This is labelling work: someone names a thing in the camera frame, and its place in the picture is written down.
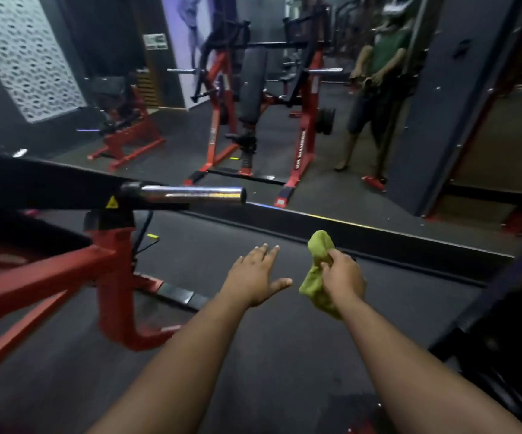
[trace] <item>yellow tag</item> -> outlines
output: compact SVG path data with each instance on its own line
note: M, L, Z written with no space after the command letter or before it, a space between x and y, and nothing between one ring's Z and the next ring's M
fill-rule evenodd
M106 204L106 208L118 208L118 202L116 201L116 198L114 198L114 195L110 197L108 204Z

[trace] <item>black floor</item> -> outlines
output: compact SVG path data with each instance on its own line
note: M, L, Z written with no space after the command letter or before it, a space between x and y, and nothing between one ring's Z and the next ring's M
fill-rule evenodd
M497 224L467 226L450 222L425 222L406 213L384 195L369 189L361 177L372 173L376 152L367 127L360 136L349 170L341 174L334 172L333 166L341 156L351 100L346 88L332 84L322 86L320 106L337 109L334 131L330 136L318 135L315 160L302 177L287 209L493 252L516 254L522 246L522 239L500 233ZM190 112L161 110L153 114L164 137L168 139L167 143L134 160L118 174L181 184L205 162L210 116L211 107L207 103ZM289 118L286 108L269 107L257 125L255 169L266 175L288 177L298 131L299 120ZM226 143L223 134L219 140ZM89 162L86 159L88 153L101 145L101 142L91 143L57 156L54 160L107 170L109 160ZM240 164L239 161L226 160L223 166L238 168ZM280 189L276 185L213 174L207 175L199 184L244 186L250 201L267 205L273 205Z
M80 212L48 220L79 230ZM139 269L213 296L236 257L271 236L181 213L158 212L150 233L163 241ZM222 369L202 433L341 433L377 405L344 326L297 293L311 264L305 246L279 240L274 277L295 286L248 312ZM368 261L367 300L423 346L477 295L451 281ZM190 313L138 296L138 316L168 325ZM0 330L15 317L0 322ZM84 288L0 366L0 433L77 433L124 392L154 351L133 353L96 327L95 293Z

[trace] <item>yellow-green cleaning cloth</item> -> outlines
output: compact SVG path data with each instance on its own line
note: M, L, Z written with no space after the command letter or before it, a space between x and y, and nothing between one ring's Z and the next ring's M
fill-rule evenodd
M328 293L325 292L323 279L321 278L321 263L333 263L329 254L327 254L327 250L335 248L335 245L333 245L329 234L323 230L319 230L313 233L313 236L311 236L311 239L307 242L307 247L313 258L313 265L301 284L299 292L308 296L317 309L328 313L333 318L337 318L337 320L341 320L339 311L333 306L333 302L329 298Z

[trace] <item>green shirt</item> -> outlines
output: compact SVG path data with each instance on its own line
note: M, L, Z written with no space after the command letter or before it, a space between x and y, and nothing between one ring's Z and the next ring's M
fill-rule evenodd
M410 46L410 30L398 29L395 32L380 33L377 43L373 44L373 53L367 68L368 76L377 73L396 55L399 49Z

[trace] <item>dark shorts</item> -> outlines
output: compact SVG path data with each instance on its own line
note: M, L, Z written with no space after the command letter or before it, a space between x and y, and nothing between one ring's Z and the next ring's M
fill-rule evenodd
M366 123L371 122L373 138L379 147L388 127L393 104L390 89L382 88L380 92L369 95L359 91L351 107L347 130L352 134L359 134Z

